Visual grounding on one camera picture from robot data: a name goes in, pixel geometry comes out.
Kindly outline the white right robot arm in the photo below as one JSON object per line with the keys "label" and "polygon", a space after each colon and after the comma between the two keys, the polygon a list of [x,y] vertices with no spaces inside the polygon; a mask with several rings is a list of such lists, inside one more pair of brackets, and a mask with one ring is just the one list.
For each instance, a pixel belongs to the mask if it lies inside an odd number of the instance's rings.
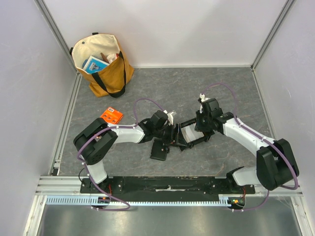
{"label": "white right robot arm", "polygon": [[224,113],[214,98],[200,94],[200,109],[196,112],[197,132],[217,131],[237,141],[256,157],[253,167],[239,167],[227,174],[225,187],[238,193],[244,185],[261,185],[269,191],[278,187],[289,189],[293,180],[298,187],[299,169],[290,143],[285,139],[274,140],[244,124],[233,113]]}

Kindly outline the black plastic card tray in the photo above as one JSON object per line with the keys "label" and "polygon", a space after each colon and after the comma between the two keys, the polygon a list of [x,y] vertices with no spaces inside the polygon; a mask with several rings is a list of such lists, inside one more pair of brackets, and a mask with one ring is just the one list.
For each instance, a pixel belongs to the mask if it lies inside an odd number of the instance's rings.
{"label": "black plastic card tray", "polygon": [[195,130],[196,118],[187,120],[180,123],[180,141],[183,141],[183,145],[179,145],[179,149],[184,151],[188,148],[193,148],[195,145],[209,141],[210,137],[215,133],[214,131],[210,132],[201,132]]}

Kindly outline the black leather card holder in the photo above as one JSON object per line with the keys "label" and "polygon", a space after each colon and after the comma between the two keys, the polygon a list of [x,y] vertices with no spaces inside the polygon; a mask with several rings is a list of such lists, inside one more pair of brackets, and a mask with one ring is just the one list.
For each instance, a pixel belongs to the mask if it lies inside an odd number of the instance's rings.
{"label": "black leather card holder", "polygon": [[153,142],[150,158],[159,161],[165,161],[169,153],[169,146],[165,145],[162,140],[155,139]]}

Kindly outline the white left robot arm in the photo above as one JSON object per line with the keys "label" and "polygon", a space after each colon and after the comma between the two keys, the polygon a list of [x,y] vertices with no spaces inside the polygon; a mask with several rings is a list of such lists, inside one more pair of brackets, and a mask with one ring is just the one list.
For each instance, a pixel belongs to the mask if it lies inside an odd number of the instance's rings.
{"label": "white left robot arm", "polygon": [[73,144],[78,151],[78,158],[83,160],[93,179],[92,189],[103,193],[108,189],[103,158],[110,148],[114,144],[141,144],[152,139],[155,140],[152,148],[154,159],[162,159],[159,155],[163,148],[188,146],[181,134],[180,125],[173,124],[173,114],[161,110],[133,125],[111,124],[103,118],[97,118],[74,138]]}

